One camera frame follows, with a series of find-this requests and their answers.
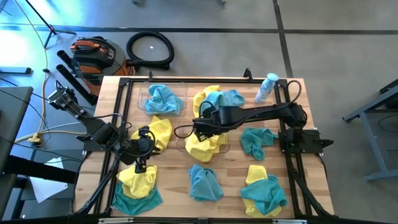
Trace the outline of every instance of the gray floor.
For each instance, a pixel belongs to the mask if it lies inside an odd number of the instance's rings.
[[[39,18],[19,0],[35,24]],[[217,0],[161,1],[146,0],[137,7],[128,0],[45,1],[32,3],[53,25],[92,27],[195,27],[195,28],[277,28],[272,0],[228,0],[225,7]],[[398,29],[394,0],[280,0],[282,20],[286,29]],[[4,8],[13,16],[0,13],[0,22],[26,24],[27,21],[13,1]],[[77,36],[60,34],[50,41],[49,69],[61,61],[60,49],[68,49],[79,36],[102,35],[125,46],[129,32],[80,32]],[[42,38],[46,32],[40,32]],[[278,34],[212,34],[166,33],[176,55],[170,71],[154,71],[154,75],[195,75],[240,77],[246,67],[254,76],[275,72],[286,77]],[[398,178],[366,182],[364,176],[377,172],[376,160],[370,150],[360,121],[345,124],[341,117],[377,96],[378,90],[397,76],[398,36],[396,35],[286,35],[294,77],[304,78],[312,106],[313,118],[322,137],[335,140],[325,150],[328,183],[335,213],[344,218],[398,222]],[[4,43],[0,54],[3,65],[30,66],[31,75],[2,75],[18,85],[30,85],[40,93],[45,66],[44,53],[30,27],[21,31],[0,30]],[[144,58],[167,55],[164,46],[154,39],[140,40],[134,45]],[[65,83],[54,72],[45,89],[54,89],[54,80]],[[40,98],[32,104],[41,108]],[[87,106],[83,99],[80,103]],[[75,120],[46,106],[49,126]],[[30,108],[19,136],[36,131],[39,118]],[[81,125],[65,129],[84,131]],[[53,134],[47,148],[79,149],[81,144],[72,135]],[[13,154],[28,157],[28,149],[15,147]]]

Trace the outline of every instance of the microfiber towel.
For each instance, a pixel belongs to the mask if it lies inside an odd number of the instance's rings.
[[[191,134],[185,139],[185,149],[195,159],[209,162],[214,153],[220,152],[220,146],[228,143],[228,135],[223,133],[204,141],[199,141],[197,136]]]
[[[198,92],[194,97],[193,97],[193,115],[198,118],[199,117],[199,106],[200,104],[206,99],[206,97],[214,92],[214,91],[220,91],[221,86],[219,85],[213,85],[213,86],[208,86],[206,87],[203,91]]]
[[[219,85],[208,86],[193,97],[193,115],[196,118],[199,117],[200,103],[202,103],[210,93],[220,90],[221,87]],[[201,162],[209,162],[214,153],[220,152],[220,145],[227,143],[228,135],[226,133],[220,134],[219,136],[213,136],[202,142],[200,142],[194,134],[191,134],[185,139],[185,149],[197,160]]]
[[[213,104],[216,110],[222,106],[239,106],[244,104],[243,96],[236,90],[211,92],[206,96],[205,101]],[[209,107],[211,107],[209,103],[202,104],[201,113]]]
[[[202,168],[195,164],[188,172],[191,180],[190,196],[193,199],[199,202],[217,201],[224,196],[223,189],[218,184],[216,174],[212,169]]]
[[[125,196],[137,199],[148,197],[156,181],[156,166],[147,166],[147,171],[136,174],[136,167],[130,166],[122,170],[116,177],[123,183],[122,189]]]
[[[277,138],[278,135],[273,134],[268,128],[246,128],[241,136],[241,144],[245,154],[252,154],[260,161],[266,157],[262,146],[273,146],[274,139]]]
[[[242,198],[253,200],[254,206],[262,215],[267,215],[279,205],[286,206],[285,193],[278,184],[278,178],[269,175],[268,179],[258,180],[241,189]]]
[[[270,181],[271,184],[265,184],[265,181]],[[264,166],[250,165],[246,184],[248,186],[241,189],[241,196],[246,206],[245,213],[247,215],[253,218],[276,217],[282,211],[281,206],[287,205],[284,191],[278,185],[277,178],[270,175],[268,180],[267,171]]]
[[[148,89],[151,99],[145,101],[145,111],[149,115],[179,115],[183,101],[165,85],[151,85]]]
[[[156,116],[152,117],[152,121],[150,125],[148,125],[149,130],[152,131],[155,135],[156,142],[155,146],[163,151],[170,140],[172,135],[173,126],[169,119],[159,119]],[[138,131],[132,134],[131,139],[139,139]]]
[[[147,197],[133,199],[123,194],[122,185],[122,182],[118,182],[116,184],[116,190],[114,193],[112,206],[114,206],[119,211],[125,213],[126,215],[141,214],[142,212],[154,209],[163,202],[162,197],[160,196],[160,193],[157,190],[156,186],[151,190]]]

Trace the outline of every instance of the black hose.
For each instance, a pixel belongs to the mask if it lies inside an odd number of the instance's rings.
[[[169,57],[167,57],[165,60],[160,61],[147,61],[134,55],[134,53],[132,52],[132,45],[141,37],[156,37],[160,39],[168,48]],[[126,51],[128,56],[131,58],[130,60],[126,60],[126,65],[134,66],[136,70],[138,70],[140,67],[161,68],[164,70],[168,70],[170,68],[170,63],[174,59],[174,48],[172,43],[163,34],[160,34],[158,32],[142,31],[137,33],[136,35],[132,36],[127,42]]]

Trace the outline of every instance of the clear plastic tray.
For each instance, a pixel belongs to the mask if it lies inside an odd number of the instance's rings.
[[[152,95],[149,93],[149,87],[151,85],[165,85],[167,86],[176,97],[179,97],[183,101],[183,105],[180,110],[173,112],[166,111],[148,111],[145,107],[145,102],[152,98]],[[188,87],[186,83],[150,83],[143,82],[139,87],[138,94],[138,102],[137,107],[146,112],[148,115],[164,115],[164,116],[183,116],[185,112],[185,108],[187,107],[187,91]]]
[[[179,136],[187,136],[187,135],[189,135],[189,133],[191,132],[191,129],[190,129],[190,128],[178,128],[178,129],[176,130],[176,132],[177,132],[177,134],[178,134]],[[228,144],[224,144],[224,145],[220,145],[220,152],[219,152],[219,154],[228,152],[229,149],[230,149],[230,147],[231,147],[231,146],[230,146],[229,143],[228,143]],[[185,139],[177,138],[177,149],[178,149],[180,152],[186,152],[186,153],[188,153],[187,150],[185,149]]]

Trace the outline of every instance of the plastic container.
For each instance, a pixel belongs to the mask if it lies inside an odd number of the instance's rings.
[[[257,92],[254,101],[256,103],[263,103],[267,99],[268,95],[272,92],[275,86],[275,82],[279,80],[279,77],[275,73],[269,73],[267,78],[261,83],[261,87]]]
[[[149,87],[151,85],[165,85],[167,86],[176,97],[179,97],[183,101],[183,105],[180,110],[173,111],[173,112],[166,112],[166,111],[148,111],[145,107],[145,102],[152,98],[152,95],[149,93]],[[150,83],[150,82],[143,82],[139,87],[138,93],[138,101],[137,107],[146,112],[149,116],[153,115],[164,115],[164,116],[183,116],[184,109],[187,107],[187,91],[188,86],[186,83]]]
[[[178,128],[176,132],[179,136],[187,136],[187,135],[189,135],[191,130],[192,129],[190,129],[190,128]],[[229,143],[220,145],[220,152],[215,153],[215,155],[221,154],[221,153],[226,153],[229,151],[230,148],[231,148],[231,145]],[[177,149],[180,152],[188,153],[187,150],[185,149],[185,139],[177,138]]]

